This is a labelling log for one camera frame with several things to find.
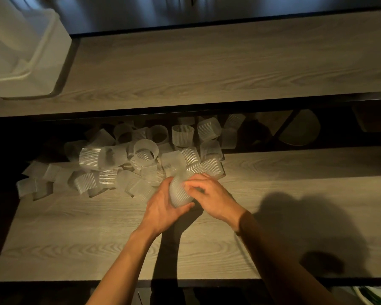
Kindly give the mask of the person's left forearm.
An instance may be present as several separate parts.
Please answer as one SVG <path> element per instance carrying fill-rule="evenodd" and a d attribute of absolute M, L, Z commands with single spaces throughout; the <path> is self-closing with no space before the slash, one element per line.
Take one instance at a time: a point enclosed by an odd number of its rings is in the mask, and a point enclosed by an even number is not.
<path fill-rule="evenodd" d="M 131 305 L 147 252 L 161 233 L 151 226 L 134 230 L 86 305 Z"/>

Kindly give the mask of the white plastic bin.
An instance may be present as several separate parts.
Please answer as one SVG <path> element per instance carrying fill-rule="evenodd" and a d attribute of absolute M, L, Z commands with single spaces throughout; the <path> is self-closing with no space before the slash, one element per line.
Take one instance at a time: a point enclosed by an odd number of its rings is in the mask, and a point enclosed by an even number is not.
<path fill-rule="evenodd" d="M 21 11 L 10 0 L 0 0 L 0 97 L 53 93 L 71 43 L 53 9 Z"/>

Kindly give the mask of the white and green bag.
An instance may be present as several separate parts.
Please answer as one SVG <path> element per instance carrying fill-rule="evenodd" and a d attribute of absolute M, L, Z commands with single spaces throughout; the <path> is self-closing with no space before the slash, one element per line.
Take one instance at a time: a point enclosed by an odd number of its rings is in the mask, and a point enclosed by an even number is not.
<path fill-rule="evenodd" d="M 381 286 L 353 286 L 351 288 L 365 305 L 381 305 Z"/>

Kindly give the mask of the person's left hand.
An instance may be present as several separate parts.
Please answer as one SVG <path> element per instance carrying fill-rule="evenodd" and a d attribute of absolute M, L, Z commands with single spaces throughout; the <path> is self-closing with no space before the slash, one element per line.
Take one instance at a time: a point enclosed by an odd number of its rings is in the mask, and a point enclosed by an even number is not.
<path fill-rule="evenodd" d="M 143 219 L 136 229 L 154 240 L 166 231 L 178 219 L 172 219 L 172 204 L 169 195 L 169 185 L 173 177 L 166 178 L 149 199 Z"/>

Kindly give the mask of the person's right hand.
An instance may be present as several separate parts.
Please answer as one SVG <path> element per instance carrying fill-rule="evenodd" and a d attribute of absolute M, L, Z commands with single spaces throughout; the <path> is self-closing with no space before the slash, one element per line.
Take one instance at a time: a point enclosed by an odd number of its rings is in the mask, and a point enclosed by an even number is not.
<path fill-rule="evenodd" d="M 210 195 L 192 196 L 209 215 L 227 223 L 234 232 L 239 231 L 239 224 L 246 209 L 234 200 L 232 195 L 214 179 L 214 191 Z"/>

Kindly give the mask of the person's right forearm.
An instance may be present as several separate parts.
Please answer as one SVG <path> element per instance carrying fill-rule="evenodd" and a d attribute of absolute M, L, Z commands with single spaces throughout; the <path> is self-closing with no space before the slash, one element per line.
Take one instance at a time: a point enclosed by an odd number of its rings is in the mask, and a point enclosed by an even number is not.
<path fill-rule="evenodd" d="M 237 233 L 276 305 L 343 305 L 245 211 Z"/>

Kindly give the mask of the translucent ribbed plastic sleeve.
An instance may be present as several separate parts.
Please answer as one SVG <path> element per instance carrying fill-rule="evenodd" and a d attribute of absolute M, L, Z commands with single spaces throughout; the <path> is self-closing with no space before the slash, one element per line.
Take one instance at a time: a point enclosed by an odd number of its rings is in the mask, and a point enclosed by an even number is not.
<path fill-rule="evenodd" d="M 193 197 L 187 194 L 183 182 L 188 180 L 193 173 L 187 170 L 179 172 L 173 177 L 169 185 L 169 195 L 174 208 L 182 207 L 193 201 Z"/>

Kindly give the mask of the black metal frame brace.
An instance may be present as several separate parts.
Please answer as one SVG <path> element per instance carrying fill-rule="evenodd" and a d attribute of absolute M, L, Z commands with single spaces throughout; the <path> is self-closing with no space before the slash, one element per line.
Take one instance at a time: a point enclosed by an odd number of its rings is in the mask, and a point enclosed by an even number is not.
<path fill-rule="evenodd" d="M 280 126 L 280 128 L 277 130 L 277 132 L 274 135 L 272 135 L 271 138 L 269 138 L 267 144 L 274 143 L 276 140 L 278 140 L 279 136 L 285 131 L 285 129 L 295 119 L 295 117 L 300 113 L 300 111 L 301 109 L 293 110 L 291 114 L 287 117 L 287 119 L 283 122 L 283 124 Z"/>

